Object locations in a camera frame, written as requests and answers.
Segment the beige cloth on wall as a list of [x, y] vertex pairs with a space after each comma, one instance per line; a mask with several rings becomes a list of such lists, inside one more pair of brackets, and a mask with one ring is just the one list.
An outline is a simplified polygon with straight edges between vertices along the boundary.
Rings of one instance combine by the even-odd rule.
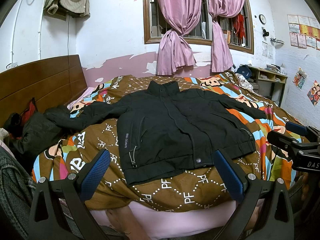
[[65, 19], [90, 17], [89, 0], [44, 0], [44, 14], [50, 17]]

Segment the cartoon poster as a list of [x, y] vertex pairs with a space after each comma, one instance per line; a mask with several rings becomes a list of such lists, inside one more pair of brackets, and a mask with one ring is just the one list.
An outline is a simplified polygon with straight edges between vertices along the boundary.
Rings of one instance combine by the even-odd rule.
[[308, 91], [307, 96], [311, 103], [316, 106], [320, 98], [320, 85], [316, 80], [314, 81], [311, 89]]
[[304, 72], [304, 70], [302, 70], [302, 68], [299, 67], [292, 82], [297, 88], [301, 90], [304, 86], [306, 78], [307, 78], [306, 72]]

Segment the round wall clock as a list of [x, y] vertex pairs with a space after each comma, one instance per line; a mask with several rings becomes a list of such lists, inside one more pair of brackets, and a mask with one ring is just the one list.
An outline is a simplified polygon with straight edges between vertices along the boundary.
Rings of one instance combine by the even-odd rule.
[[260, 14], [259, 15], [259, 20], [260, 22], [265, 25], [266, 24], [266, 17], [263, 15], [263, 14]]

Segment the brown wooden headboard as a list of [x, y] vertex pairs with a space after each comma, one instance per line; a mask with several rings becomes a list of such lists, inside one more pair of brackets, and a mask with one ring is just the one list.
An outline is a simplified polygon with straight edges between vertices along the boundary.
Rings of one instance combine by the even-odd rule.
[[1, 126], [34, 98], [39, 112], [67, 105], [87, 89], [79, 55], [51, 57], [1, 72]]

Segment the cartoon poster upper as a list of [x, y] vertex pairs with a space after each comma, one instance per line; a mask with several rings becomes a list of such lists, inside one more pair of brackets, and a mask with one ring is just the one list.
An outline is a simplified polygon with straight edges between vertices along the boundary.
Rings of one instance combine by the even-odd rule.
[[299, 67], [292, 82], [297, 88], [301, 90], [304, 86], [306, 78], [307, 78], [306, 72], [304, 72], [304, 70], [302, 70], [302, 68]]

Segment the red hanging item in window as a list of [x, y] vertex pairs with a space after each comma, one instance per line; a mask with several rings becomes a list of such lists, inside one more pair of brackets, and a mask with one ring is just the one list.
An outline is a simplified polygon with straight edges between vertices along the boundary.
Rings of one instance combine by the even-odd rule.
[[242, 40], [246, 37], [245, 17], [241, 13], [235, 16], [233, 20], [233, 28], [238, 39]]

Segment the certificates on wall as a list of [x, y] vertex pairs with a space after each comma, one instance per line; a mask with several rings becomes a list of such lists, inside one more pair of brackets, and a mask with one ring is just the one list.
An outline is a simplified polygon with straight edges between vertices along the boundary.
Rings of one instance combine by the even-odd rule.
[[319, 22], [316, 18], [300, 15], [287, 15], [290, 45], [319, 50]]

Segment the cartoon poster lower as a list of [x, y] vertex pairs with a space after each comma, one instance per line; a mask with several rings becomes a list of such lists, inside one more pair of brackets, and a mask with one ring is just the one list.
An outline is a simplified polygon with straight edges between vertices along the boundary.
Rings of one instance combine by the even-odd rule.
[[320, 98], [320, 85], [316, 80], [314, 81], [311, 89], [308, 91], [307, 96], [311, 103], [316, 106]]

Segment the red bag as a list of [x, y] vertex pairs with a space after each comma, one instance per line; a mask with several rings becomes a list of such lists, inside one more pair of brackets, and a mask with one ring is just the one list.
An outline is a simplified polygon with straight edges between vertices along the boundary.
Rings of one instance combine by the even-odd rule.
[[34, 113], [38, 111], [35, 98], [32, 97], [32, 99], [29, 101], [27, 105], [27, 109], [21, 114], [22, 118], [22, 125], [25, 125], [25, 123], [32, 117]]

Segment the blue cap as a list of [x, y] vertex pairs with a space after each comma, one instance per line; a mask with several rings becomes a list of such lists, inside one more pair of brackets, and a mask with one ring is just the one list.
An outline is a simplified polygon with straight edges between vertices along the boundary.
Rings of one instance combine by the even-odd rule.
[[248, 80], [252, 76], [252, 72], [249, 66], [246, 64], [239, 66], [236, 74], [241, 74], [246, 80]]

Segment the wooden desk shelf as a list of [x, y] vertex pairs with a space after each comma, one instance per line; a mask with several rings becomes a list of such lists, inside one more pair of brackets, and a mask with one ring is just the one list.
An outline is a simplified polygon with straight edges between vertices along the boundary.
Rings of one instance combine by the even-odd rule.
[[278, 106], [284, 98], [287, 76], [279, 72], [270, 71], [268, 68], [248, 67], [252, 73], [250, 80], [259, 86], [257, 94], [271, 99]]

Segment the pink curtain left panel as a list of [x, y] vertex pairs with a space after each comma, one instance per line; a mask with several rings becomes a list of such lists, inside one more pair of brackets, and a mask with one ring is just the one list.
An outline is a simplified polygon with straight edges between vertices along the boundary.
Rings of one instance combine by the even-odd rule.
[[199, 23], [202, 0], [157, 0], [162, 15], [171, 27], [162, 37], [157, 59], [157, 75], [172, 75], [182, 67], [193, 66], [193, 51], [185, 41]]

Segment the pink bed sheet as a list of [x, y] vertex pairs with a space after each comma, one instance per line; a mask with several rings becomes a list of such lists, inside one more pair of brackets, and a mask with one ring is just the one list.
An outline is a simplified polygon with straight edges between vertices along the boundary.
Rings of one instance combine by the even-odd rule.
[[226, 224], [236, 202], [227, 201], [204, 210], [155, 211], [138, 202], [113, 210], [92, 210], [99, 225], [124, 233], [129, 239], [163, 239], [191, 236]]

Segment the dark clothes pile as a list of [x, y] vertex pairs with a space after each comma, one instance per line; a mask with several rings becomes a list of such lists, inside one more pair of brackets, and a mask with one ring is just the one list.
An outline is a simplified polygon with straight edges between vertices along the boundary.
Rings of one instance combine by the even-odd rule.
[[35, 112], [23, 124], [18, 113], [12, 113], [5, 121], [3, 128], [9, 132], [9, 148], [17, 157], [19, 155], [37, 155], [50, 146], [65, 138], [68, 129], [57, 125], [55, 117], [68, 117], [66, 106], [59, 105], [49, 108], [44, 113]]

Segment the black jacket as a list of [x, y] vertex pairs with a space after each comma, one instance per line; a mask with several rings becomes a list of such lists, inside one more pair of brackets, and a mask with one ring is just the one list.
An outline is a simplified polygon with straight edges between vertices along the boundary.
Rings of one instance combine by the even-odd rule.
[[225, 94], [197, 88], [180, 90], [176, 81], [151, 81], [146, 90], [118, 102], [94, 102], [77, 117], [55, 117], [63, 128], [81, 131], [107, 119], [117, 120], [120, 164], [128, 185], [176, 176], [212, 166], [222, 149], [236, 159], [255, 151], [250, 130], [231, 113], [253, 119], [266, 114]]

